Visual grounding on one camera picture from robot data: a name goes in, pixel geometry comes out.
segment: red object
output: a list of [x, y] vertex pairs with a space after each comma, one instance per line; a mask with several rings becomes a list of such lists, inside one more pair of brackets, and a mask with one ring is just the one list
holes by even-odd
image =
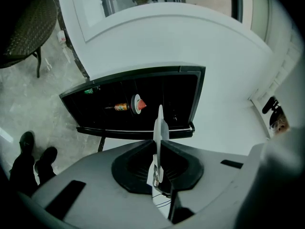
[[140, 99], [138, 101], [138, 106], [137, 106], [138, 110], [141, 110], [141, 109], [143, 109], [145, 107], [146, 107], [146, 103], [144, 103], [144, 101], [142, 99]]

